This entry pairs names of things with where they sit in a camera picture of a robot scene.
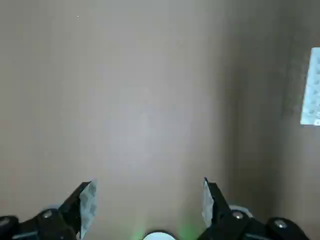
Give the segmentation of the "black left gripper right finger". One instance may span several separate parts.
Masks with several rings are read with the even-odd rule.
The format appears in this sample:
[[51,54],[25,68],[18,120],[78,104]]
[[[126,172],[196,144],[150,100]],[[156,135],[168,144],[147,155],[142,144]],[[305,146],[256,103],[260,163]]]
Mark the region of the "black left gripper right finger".
[[271,217],[265,223],[245,207],[227,203],[217,183],[203,181],[202,217],[206,229],[202,240],[308,240],[292,220]]

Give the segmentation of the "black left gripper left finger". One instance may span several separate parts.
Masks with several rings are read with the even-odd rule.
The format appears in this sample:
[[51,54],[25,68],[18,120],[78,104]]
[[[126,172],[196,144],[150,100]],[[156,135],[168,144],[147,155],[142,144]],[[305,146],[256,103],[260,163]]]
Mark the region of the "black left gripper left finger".
[[82,182],[59,206],[45,208],[20,222],[15,215],[0,217],[2,240],[82,240],[96,215],[97,182]]

